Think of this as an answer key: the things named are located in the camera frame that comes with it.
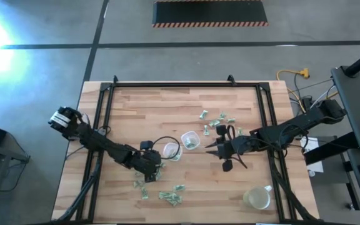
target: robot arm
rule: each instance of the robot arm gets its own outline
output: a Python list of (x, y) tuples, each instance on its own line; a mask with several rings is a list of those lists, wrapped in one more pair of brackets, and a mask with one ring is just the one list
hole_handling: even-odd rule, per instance
[(152, 141), (143, 141), (137, 150), (127, 144), (115, 143), (105, 135), (93, 130), (90, 124), (83, 121), (81, 113), (70, 107), (60, 107), (48, 122), (51, 127), (66, 139), (79, 138), (80, 143), (88, 150), (106, 151), (115, 162), (125, 168), (145, 175), (145, 182), (156, 180), (156, 173), (161, 164), (161, 155), (152, 149)]
[(253, 151), (263, 151), (271, 146), (276, 149), (285, 149), (296, 136), (307, 135), (308, 129), (321, 123), (338, 123), (343, 120), (345, 114), (345, 110), (341, 109), (336, 100), (324, 100), (305, 114), (296, 116), (280, 125), (255, 129), (250, 132), (250, 136), (241, 135), (226, 140), (226, 134), (230, 137), (229, 127), (226, 129), (225, 125), (218, 126), (216, 132), (220, 137), (206, 148), (217, 146), (217, 155), (225, 161), (231, 159), (232, 155), (237, 152), (242, 155)]

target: wooden tabletop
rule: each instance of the wooden tabletop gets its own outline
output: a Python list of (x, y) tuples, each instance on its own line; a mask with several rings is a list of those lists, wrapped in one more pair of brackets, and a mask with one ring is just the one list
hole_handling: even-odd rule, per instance
[[(293, 117), (286, 84), (270, 81), (272, 99), (278, 123)], [(85, 82), (81, 93), (79, 111), (88, 114), (91, 124), (95, 116), (100, 82)], [(199, 119), (208, 110), (205, 120)], [(182, 134), (195, 131), (201, 145), (195, 150), (183, 148), (178, 162), (165, 161), (162, 178), (146, 184), (149, 199), (141, 199), (141, 190), (133, 187), (138, 178), (135, 170), (116, 164), (106, 153), (102, 165), (97, 196), (95, 223), (273, 223), (278, 222), (274, 193), (266, 210), (258, 211), (243, 204), (243, 194), (256, 186), (272, 185), (266, 151), (242, 156), (248, 166), (243, 168), (233, 161), (230, 172), (222, 171), (222, 160), (206, 154), (204, 146), (218, 136), (209, 128), (204, 136), (204, 125), (225, 112), (236, 118), (234, 126), (243, 128), (244, 134), (261, 127), (256, 90), (253, 87), (124, 87), (114, 90), (114, 100), (107, 135), (114, 142), (139, 148), (139, 143), (173, 136), (180, 140)], [(170, 140), (162, 140), (155, 149), (162, 152)], [(69, 145), (68, 154), (80, 147), (78, 142)], [(58, 218), (78, 195), (83, 178), (87, 150), (73, 154), (64, 165), (52, 218)], [(313, 215), (318, 210), (300, 149), (290, 147), (286, 157), (292, 190)], [(182, 204), (173, 207), (158, 198), (159, 191), (171, 191), (173, 186), (185, 184), (179, 192)], [(282, 194), (284, 210), (286, 198)]]

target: black mat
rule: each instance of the black mat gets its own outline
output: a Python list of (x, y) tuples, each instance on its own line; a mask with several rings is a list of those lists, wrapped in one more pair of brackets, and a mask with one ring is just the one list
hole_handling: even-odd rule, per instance
[(259, 0), (237, 1), (157, 1), (154, 28), (256, 27), (268, 20)]

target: concrete floor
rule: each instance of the concrete floor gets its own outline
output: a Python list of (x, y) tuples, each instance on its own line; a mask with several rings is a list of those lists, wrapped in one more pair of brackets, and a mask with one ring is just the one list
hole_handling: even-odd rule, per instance
[[(151, 28), (152, 2), (110, 0), (100, 43), (360, 41), (360, 0), (264, 0), (269, 27), (201, 29)], [(102, 5), (103, 0), (0, 0), (0, 45), (91, 44)], [(0, 128), (32, 157), (17, 188), (0, 194), (0, 224), (50, 219), (68, 142), (47, 121), (59, 106), (77, 106), (89, 53), (0, 50)], [(273, 80), (280, 69), (309, 68), (311, 78), (297, 80), (302, 88), (329, 79), (331, 68), (359, 57), (360, 46), (99, 49), (90, 80), (110, 81), (113, 75), (122, 81), (224, 80), (228, 74), (237, 80)], [(281, 77), (294, 89), (292, 74)], [(331, 85), (309, 87), (301, 94), (317, 98)], [(350, 130), (345, 119), (315, 127), (311, 135)], [(17, 174), (13, 171), (4, 187), (11, 187)], [(337, 207), (349, 201), (345, 187), (313, 187), (321, 218), (360, 222), (360, 212)], [(340, 193), (337, 199), (327, 196), (330, 189)]]

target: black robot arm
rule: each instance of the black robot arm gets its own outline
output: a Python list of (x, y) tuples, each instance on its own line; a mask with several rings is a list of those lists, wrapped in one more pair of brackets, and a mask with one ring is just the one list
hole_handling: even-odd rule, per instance
[(88, 123), (83, 121), (81, 113), (70, 107), (60, 107), (48, 123), (66, 139), (76, 137), (86, 149), (106, 151), (115, 162), (125, 168), (134, 168), (143, 173), (146, 183), (156, 180), (161, 155), (152, 149), (152, 141), (141, 142), (140, 150), (142, 151), (127, 144), (115, 143), (105, 134), (93, 130)]
[(334, 124), (343, 120), (345, 110), (340, 107), (336, 100), (323, 100), (305, 114), (296, 116), (280, 125), (267, 126), (255, 129), (250, 136), (241, 135), (231, 137), (225, 125), (216, 127), (220, 135), (216, 142), (206, 146), (217, 146), (217, 154), (220, 159), (230, 160), (233, 154), (244, 154), (253, 151), (263, 151), (270, 146), (276, 149), (286, 149), (298, 135), (307, 135), (308, 129), (318, 124)]
[[(345, 110), (341, 109), (335, 100), (321, 101), (316, 107), (310, 109), (306, 114), (297, 116), (277, 126), (262, 127), (250, 132), (250, 136), (234, 137), (234, 127), (225, 125), (218, 126), (216, 132), (220, 135), (216, 142), (206, 146), (207, 148), (217, 146), (217, 151), (208, 151), (207, 153), (224, 159), (223, 171), (227, 172), (233, 168), (231, 159), (236, 159), (233, 154), (244, 154), (253, 151), (279, 151), (285, 149), (297, 135), (307, 135), (308, 129), (318, 124), (334, 124), (340, 122), (345, 116)], [(286, 196), (294, 204), (301, 217), (307, 221), (317, 221), (315, 217), (309, 214), (306, 208), (301, 204), (291, 188), (286, 184), (274, 162), (272, 163), (273, 178), (279, 183)]]

